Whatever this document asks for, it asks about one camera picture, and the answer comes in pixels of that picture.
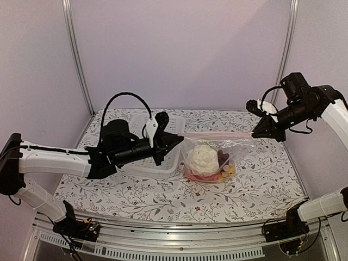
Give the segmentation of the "white plastic basket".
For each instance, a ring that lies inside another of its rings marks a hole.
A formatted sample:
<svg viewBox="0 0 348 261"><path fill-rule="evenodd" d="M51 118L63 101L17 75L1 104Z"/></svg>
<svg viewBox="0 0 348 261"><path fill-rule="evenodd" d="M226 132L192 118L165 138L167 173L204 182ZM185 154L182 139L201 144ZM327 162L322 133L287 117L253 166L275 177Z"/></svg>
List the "white plastic basket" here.
<svg viewBox="0 0 348 261"><path fill-rule="evenodd" d="M185 127L185 119L165 111L153 115L157 121L157 131L154 135L153 153L150 157L139 159L122 167L124 172L148 177L167 179L175 174L179 164L180 147Z"/></svg>

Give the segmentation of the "white toy cauliflower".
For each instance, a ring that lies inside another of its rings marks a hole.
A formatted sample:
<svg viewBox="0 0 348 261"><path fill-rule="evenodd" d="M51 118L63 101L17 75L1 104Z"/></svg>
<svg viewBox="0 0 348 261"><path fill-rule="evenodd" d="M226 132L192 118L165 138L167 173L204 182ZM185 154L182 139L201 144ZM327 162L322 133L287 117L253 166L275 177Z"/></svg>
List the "white toy cauliflower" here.
<svg viewBox="0 0 348 261"><path fill-rule="evenodd" d="M219 169L217 151L208 145L196 145L188 152L185 166L195 175L213 175Z"/></svg>

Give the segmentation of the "clear zip top bag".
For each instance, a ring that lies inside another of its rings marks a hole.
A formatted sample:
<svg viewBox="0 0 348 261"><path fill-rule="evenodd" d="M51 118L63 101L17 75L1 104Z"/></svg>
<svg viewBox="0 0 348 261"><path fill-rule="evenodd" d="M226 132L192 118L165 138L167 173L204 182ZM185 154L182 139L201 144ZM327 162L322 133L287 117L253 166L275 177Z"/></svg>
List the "clear zip top bag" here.
<svg viewBox="0 0 348 261"><path fill-rule="evenodd" d="M237 165L256 146L251 133L185 132L181 153L184 177L196 182L222 183L235 176Z"/></svg>

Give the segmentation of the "dark purple toy grapes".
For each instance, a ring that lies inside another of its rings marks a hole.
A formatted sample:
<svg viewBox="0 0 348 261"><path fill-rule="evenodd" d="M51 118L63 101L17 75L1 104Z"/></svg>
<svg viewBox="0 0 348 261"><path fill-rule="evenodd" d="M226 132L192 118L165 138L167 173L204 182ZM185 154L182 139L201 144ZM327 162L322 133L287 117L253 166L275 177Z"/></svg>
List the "dark purple toy grapes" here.
<svg viewBox="0 0 348 261"><path fill-rule="evenodd" d="M223 153L222 150L217 151L217 159L219 162L219 165L223 165L225 162L229 160L229 154L228 153Z"/></svg>

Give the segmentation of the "red toy bell pepper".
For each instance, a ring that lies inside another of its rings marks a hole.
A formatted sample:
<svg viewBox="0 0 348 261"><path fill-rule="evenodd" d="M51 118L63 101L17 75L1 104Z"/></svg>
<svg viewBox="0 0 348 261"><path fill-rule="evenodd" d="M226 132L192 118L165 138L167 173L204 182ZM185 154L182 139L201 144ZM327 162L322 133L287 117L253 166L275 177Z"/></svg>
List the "red toy bell pepper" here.
<svg viewBox="0 0 348 261"><path fill-rule="evenodd" d="M220 181L220 175L218 173L210 175L210 176L202 176L202 175L194 175L192 172L186 172L185 177L199 182L207 182L207 183L217 183Z"/></svg>

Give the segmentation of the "yellow toy corn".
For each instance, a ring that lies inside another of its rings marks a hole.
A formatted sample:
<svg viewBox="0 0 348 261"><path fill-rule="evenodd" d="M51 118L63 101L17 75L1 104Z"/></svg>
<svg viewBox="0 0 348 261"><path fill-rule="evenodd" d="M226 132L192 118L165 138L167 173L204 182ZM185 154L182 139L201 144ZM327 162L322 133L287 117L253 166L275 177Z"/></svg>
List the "yellow toy corn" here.
<svg viewBox="0 0 348 261"><path fill-rule="evenodd" d="M219 181L224 181L229 179L235 175L235 166L233 165L225 165L219 174Z"/></svg>

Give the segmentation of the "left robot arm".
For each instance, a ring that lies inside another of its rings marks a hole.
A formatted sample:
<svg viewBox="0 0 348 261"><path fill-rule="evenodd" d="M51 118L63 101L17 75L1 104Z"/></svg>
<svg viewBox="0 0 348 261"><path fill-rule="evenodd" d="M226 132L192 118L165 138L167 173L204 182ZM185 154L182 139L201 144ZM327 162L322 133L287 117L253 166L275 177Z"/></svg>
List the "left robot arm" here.
<svg viewBox="0 0 348 261"><path fill-rule="evenodd" d="M104 179L124 165L152 158L159 166L165 156L183 141L183 137L165 131L169 123L166 112L152 115L148 104L138 95L121 92L114 95L108 105L120 96L138 99L148 112L145 134L139 138L129 130L122 119L105 123L102 116L98 143L84 149L45 147L22 140L13 133L1 152L1 194L17 197L33 209L45 214L69 236L81 230L75 220L73 207L54 199L35 181L25 177L28 173L67 174L87 179Z"/></svg>

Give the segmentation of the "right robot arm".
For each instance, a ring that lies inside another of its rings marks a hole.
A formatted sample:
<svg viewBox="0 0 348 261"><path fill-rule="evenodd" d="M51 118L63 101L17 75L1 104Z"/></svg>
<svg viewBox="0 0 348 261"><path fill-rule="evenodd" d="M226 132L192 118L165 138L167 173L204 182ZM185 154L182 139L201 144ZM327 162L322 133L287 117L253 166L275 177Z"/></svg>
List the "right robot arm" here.
<svg viewBox="0 0 348 261"><path fill-rule="evenodd" d="M265 99L268 93L281 89L287 97L287 106L278 110ZM278 142L286 140L286 131L310 135L312 128L295 130L294 126L309 121L321 120L335 133L341 143L347 145L347 101L341 92L330 85L310 86L300 72L292 72L280 80L278 86L267 89L262 98L249 100L246 109L260 117L252 131L253 138L269 138ZM281 232L293 237L302 228L302 223L322 217L331 218L347 213L347 187L321 197L305 200L287 212L290 217L282 223Z"/></svg>

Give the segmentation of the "floral table mat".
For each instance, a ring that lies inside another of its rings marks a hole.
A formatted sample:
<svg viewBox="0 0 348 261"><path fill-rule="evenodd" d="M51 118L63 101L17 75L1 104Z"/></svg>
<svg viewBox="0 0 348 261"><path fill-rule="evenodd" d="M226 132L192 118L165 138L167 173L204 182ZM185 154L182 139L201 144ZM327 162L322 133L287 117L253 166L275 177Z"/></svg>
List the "floral table mat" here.
<svg viewBox="0 0 348 261"><path fill-rule="evenodd" d="M121 169L100 181L64 175L55 197L77 210L164 222L251 222L278 219L307 197L284 146L258 141L229 181L210 184L183 177L179 163L169 178Z"/></svg>

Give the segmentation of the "right aluminium frame post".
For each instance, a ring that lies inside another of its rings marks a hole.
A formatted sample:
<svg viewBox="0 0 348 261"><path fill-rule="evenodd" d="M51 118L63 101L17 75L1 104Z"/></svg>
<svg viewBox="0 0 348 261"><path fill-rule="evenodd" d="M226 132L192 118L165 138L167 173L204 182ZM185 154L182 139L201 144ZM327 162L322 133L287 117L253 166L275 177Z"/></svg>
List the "right aluminium frame post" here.
<svg viewBox="0 0 348 261"><path fill-rule="evenodd" d="M285 69L287 67L287 63L288 63L290 51L291 51L291 46L292 46L292 42L293 42L293 38L295 34L298 9L299 9L299 0L291 0L287 30L285 34L285 42L283 45L281 62L277 72L276 84L278 84L279 81L282 79L282 77L285 75Z"/></svg>

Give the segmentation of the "aluminium frame post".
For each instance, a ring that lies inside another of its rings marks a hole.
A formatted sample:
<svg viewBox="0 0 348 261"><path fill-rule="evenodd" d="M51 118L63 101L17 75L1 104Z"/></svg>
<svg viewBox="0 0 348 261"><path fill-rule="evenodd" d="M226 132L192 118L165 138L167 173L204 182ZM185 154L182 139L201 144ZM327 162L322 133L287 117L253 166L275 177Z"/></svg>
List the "aluminium frame post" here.
<svg viewBox="0 0 348 261"><path fill-rule="evenodd" d="M78 42L76 37L76 32L74 29L74 23L73 23L73 15L72 15L72 8L71 8L71 1L69 0L62 0L62 6L63 6L63 14L64 14L64 20L67 30L67 37L70 44L70 49L72 53L72 59L73 63L76 69L76 74L79 82L79 86L82 92L82 96L84 98L84 102L86 105L86 108L91 116L94 115L95 110L94 106L92 105L92 100L90 97L90 92L88 89L88 85L86 82L86 77L83 70L82 61L79 54L79 48L78 48Z"/></svg>
<svg viewBox="0 0 348 261"><path fill-rule="evenodd" d="M287 30L285 34L285 42L283 45L281 62L277 72L276 84L278 84L279 81L282 79L282 77L285 75L285 69L287 67L287 63L288 63L290 51L291 51L291 46L292 46L292 42L293 42L293 38L295 34L298 9L299 9L299 0L291 0Z"/></svg>

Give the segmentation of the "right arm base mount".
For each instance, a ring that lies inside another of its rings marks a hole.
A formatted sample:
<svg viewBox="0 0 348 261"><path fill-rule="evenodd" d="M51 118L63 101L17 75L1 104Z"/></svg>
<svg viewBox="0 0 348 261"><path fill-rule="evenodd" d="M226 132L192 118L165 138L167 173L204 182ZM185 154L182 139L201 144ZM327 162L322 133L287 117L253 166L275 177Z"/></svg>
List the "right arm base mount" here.
<svg viewBox="0 0 348 261"><path fill-rule="evenodd" d="M261 233L267 243L309 233L308 224L301 221L297 212L299 206L298 204L290 208L286 213L286 219L284 221L269 219L263 224Z"/></svg>

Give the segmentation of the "front aluminium rail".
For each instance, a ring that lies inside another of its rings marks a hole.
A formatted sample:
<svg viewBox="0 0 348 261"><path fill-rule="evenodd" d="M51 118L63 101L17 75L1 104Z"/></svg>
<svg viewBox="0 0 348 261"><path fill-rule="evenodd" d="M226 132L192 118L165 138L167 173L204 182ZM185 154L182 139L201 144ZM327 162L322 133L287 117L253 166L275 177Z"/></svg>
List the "front aluminium rail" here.
<svg viewBox="0 0 348 261"><path fill-rule="evenodd" d="M52 224L37 214L29 231L24 260L342 260L327 219L312 221L298 254L267 242L262 221L178 223L145 221L76 211L79 220L100 223L96 242L85 241L76 256Z"/></svg>

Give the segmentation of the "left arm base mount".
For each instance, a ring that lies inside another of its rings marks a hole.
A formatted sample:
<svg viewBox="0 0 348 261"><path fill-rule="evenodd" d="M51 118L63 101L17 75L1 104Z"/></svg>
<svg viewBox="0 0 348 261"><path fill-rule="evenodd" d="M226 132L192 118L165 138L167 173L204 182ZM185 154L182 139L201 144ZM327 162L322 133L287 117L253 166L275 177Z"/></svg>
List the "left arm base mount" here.
<svg viewBox="0 0 348 261"><path fill-rule="evenodd" d="M63 201L63 204L66 209L65 218L53 222L53 232L72 239L96 242L100 234L100 223L92 221L90 217L84 221L77 220L73 207L67 201Z"/></svg>

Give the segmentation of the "left aluminium frame post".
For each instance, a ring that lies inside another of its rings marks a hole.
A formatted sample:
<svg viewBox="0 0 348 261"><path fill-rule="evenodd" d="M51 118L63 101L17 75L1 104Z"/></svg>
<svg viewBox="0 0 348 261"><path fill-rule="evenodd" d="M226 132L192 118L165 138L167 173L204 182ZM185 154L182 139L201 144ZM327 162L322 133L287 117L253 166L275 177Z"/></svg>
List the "left aluminium frame post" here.
<svg viewBox="0 0 348 261"><path fill-rule="evenodd" d="M86 77L83 70L82 61L79 54L79 48L78 48L78 42L76 37L76 32L74 29L74 23L73 23L73 15L72 15L72 8L71 8L71 1L69 0L62 0L62 6L63 6L63 14L64 14L64 20L67 30L67 37L70 44L70 49L72 53L72 59L73 63L76 69L76 74L79 82L79 86L82 92L82 96L84 98L84 102L86 105L86 108L91 116L94 115L95 110L94 106L92 105L92 100L90 97L90 92L88 89L88 85L86 82Z"/></svg>

